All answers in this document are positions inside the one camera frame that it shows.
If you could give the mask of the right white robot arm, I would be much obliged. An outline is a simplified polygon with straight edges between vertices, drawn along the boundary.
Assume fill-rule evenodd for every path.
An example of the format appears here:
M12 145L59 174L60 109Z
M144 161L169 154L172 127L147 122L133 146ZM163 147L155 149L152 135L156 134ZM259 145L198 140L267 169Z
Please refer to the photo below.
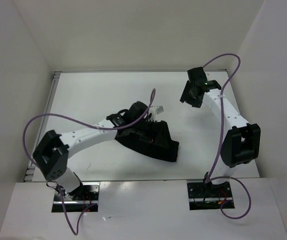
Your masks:
M188 80L180 102L194 108L205 105L220 121L218 150L202 185L204 194L213 197L220 191L220 185L233 176L237 166L249 164L258 157L261 128L240 115L215 80Z

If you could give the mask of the black skirt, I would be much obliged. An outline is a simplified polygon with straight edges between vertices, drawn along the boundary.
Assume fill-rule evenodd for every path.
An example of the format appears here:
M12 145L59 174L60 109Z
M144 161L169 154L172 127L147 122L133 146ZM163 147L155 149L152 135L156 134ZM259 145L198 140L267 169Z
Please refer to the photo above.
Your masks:
M133 150L139 154L153 159L175 163L178 158L179 142L174 141L174 149L166 149L156 144L156 137L153 140L144 140L137 136L126 136L115 138L124 147Z

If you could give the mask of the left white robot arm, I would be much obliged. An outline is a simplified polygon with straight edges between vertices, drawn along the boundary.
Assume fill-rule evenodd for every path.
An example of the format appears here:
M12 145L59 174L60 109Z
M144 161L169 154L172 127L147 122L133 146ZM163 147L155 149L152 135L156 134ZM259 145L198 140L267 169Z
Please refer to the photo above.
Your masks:
M179 142L171 139L168 124L156 121L148 106L141 101L107 116L94 128L56 133L49 130L32 156L48 182L58 184L57 191L72 200L80 200L88 191L79 177L68 168L73 155L102 142L116 140L124 147L144 156L174 163Z

